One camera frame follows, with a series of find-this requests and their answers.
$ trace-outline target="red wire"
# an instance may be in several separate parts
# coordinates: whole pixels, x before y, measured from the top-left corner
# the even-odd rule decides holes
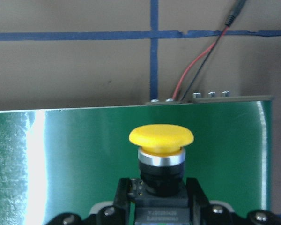
[[[229,28],[229,27],[226,27],[226,29],[222,32],[220,38],[222,38],[222,36],[225,35],[225,33],[227,32],[228,28]],[[172,96],[172,99],[175,100],[175,99],[177,98],[177,94],[178,94],[178,92],[179,92],[179,90],[180,90],[182,81],[184,80],[184,78],[185,78],[186,74],[188,73],[188,71],[193,67],[193,65],[194,65],[199,59],[201,59],[201,58],[202,58],[204,55],[206,55],[211,49],[213,49],[214,45],[215,45],[215,42],[213,42],[204,52],[202,52],[197,58],[195,58],[194,61],[192,61],[192,62],[188,65],[188,67],[187,67],[187,68],[185,69],[185,71],[183,72],[183,74],[182,74],[182,76],[181,76],[181,78],[180,78],[180,80],[179,80],[179,82],[178,82],[178,84],[177,84],[177,86],[176,86],[176,89],[175,89],[175,91],[174,91],[174,94],[173,94],[173,96]]]

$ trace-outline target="blue tape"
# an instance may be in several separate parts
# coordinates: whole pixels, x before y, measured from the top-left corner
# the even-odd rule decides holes
[[[80,40],[131,40],[131,39],[181,39],[217,36],[220,31],[190,30],[184,34],[177,30],[112,31],[112,32],[32,32],[0,33],[0,41],[80,41]],[[281,30],[229,30],[226,35],[281,37]]]
[[[160,35],[158,31],[158,0],[150,2],[150,35]],[[158,98],[158,38],[151,37],[150,48],[150,99]]]

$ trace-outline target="cable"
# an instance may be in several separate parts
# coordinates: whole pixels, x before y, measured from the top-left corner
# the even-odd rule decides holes
[[[214,42],[213,47],[212,47],[212,48],[210,49],[210,51],[208,52],[207,56],[205,57],[205,59],[204,59],[204,61],[202,62],[201,66],[199,67],[199,69],[198,69],[198,71],[197,71],[195,77],[192,79],[190,85],[188,86],[186,92],[184,93],[184,95],[182,96],[182,98],[180,99],[180,101],[183,101],[184,98],[186,97],[186,94],[188,93],[188,91],[189,91],[190,88],[192,87],[192,84],[195,82],[196,78],[198,77],[198,75],[199,75],[201,69],[202,69],[203,66],[205,65],[205,63],[206,63],[207,59],[209,58],[210,54],[211,54],[212,51],[214,50],[215,46],[217,45],[217,43],[219,42],[219,40],[221,39],[221,37],[226,33],[226,31],[227,31],[228,28],[229,28],[229,27],[226,26],[226,27],[224,28],[224,30],[222,31],[221,35],[219,35],[219,37],[217,38],[217,40]]]
[[[225,35],[227,30],[225,30],[222,34],[221,34],[221,37]],[[175,88],[175,91],[173,93],[173,96],[172,96],[172,99],[176,99],[177,98],[177,95],[178,95],[178,92],[180,90],[180,87],[181,87],[181,84],[182,84],[182,81],[184,80],[185,76],[187,75],[188,71],[193,67],[193,65],[199,60],[201,59],[204,55],[206,55],[212,48],[214,48],[214,45],[215,45],[215,42],[213,42],[204,52],[202,52],[197,58],[195,58],[194,61],[192,61],[188,67],[185,69],[185,71],[183,72],[176,88]]]

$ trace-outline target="black wire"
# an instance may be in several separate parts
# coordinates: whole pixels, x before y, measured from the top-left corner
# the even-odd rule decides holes
[[[209,53],[207,54],[207,56],[205,57],[204,61],[202,62],[200,68],[198,69],[195,77],[192,79],[191,83],[189,84],[186,92],[184,93],[184,95],[182,96],[181,100],[180,101],[183,101],[183,99],[186,97],[186,94],[189,92],[189,90],[191,89],[193,83],[195,82],[196,78],[198,77],[201,69],[203,68],[203,66],[205,65],[207,59],[209,58],[210,54],[212,53],[212,51],[214,50],[215,46],[217,45],[217,43],[219,42],[219,40],[221,39],[221,36],[222,36],[222,33],[225,31],[225,29],[227,28],[227,26],[225,26],[225,28],[222,30],[222,32],[220,33],[219,37],[216,39],[215,43],[214,43],[214,46],[212,49],[210,49]]]

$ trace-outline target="metal screw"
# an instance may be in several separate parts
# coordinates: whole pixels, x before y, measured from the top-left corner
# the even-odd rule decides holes
[[[223,92],[221,93],[221,96],[222,96],[222,97],[229,97],[229,96],[230,96],[230,91],[223,91]]]
[[[75,216],[72,214],[66,218],[64,218],[64,220],[62,221],[63,225],[67,225],[67,224],[71,224],[75,221]]]
[[[263,213],[263,212],[256,212],[255,218],[256,218],[258,221],[267,221],[267,216],[266,216],[266,214]]]
[[[209,97],[209,98],[215,97],[215,92],[209,92],[209,93],[208,93],[208,97]]]
[[[114,214],[115,211],[116,211],[116,210],[115,210],[114,207],[108,207],[108,208],[105,209],[104,215],[106,215],[106,216],[111,216],[111,215]]]
[[[220,205],[215,205],[214,207],[212,207],[212,212],[222,214],[224,212],[224,209]]]
[[[192,94],[192,98],[200,98],[201,97],[201,93],[200,92],[195,92]]]

